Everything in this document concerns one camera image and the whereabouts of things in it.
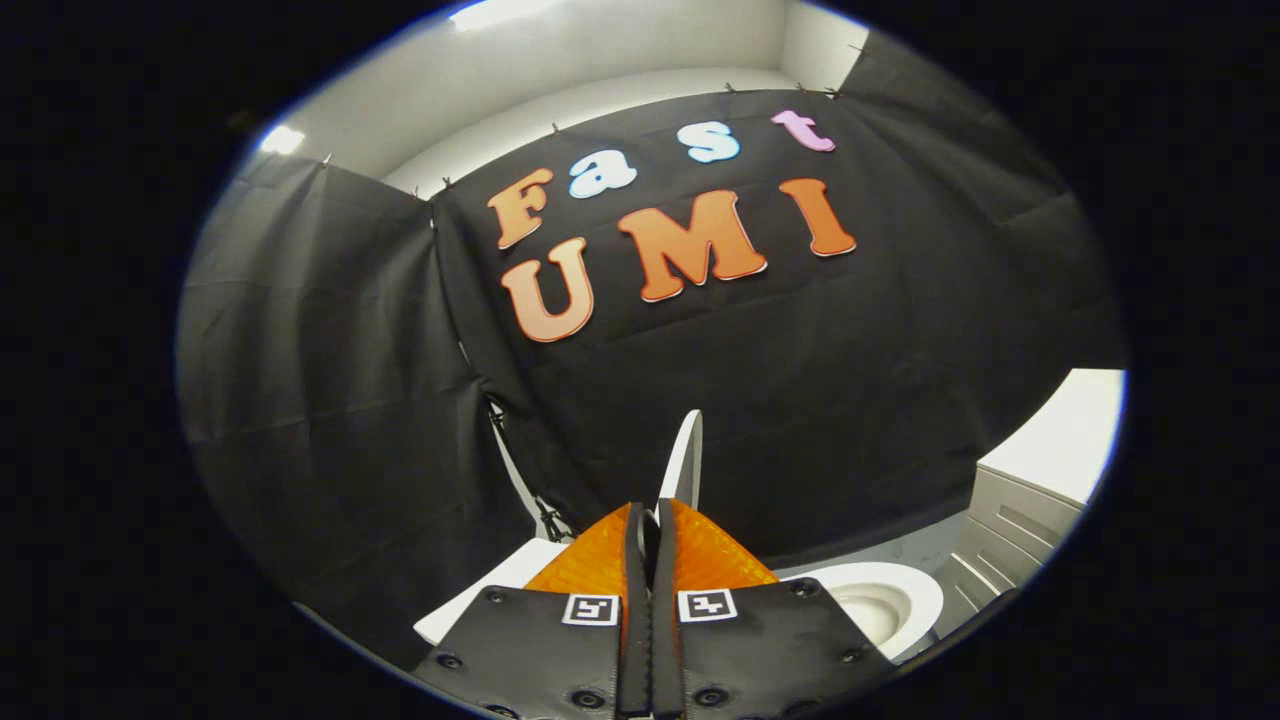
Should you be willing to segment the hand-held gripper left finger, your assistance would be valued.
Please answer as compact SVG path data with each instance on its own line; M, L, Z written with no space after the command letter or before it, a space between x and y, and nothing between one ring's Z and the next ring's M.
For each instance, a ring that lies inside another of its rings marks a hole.
M649 511L626 503L522 585L484 585L413 678L507 719L652 711Z

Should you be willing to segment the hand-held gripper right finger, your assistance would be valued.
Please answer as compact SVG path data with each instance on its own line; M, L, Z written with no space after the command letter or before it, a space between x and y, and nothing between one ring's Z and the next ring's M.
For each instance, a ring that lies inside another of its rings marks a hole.
M655 719L797 719L897 671L813 577L768 582L686 503L658 503L652 588Z

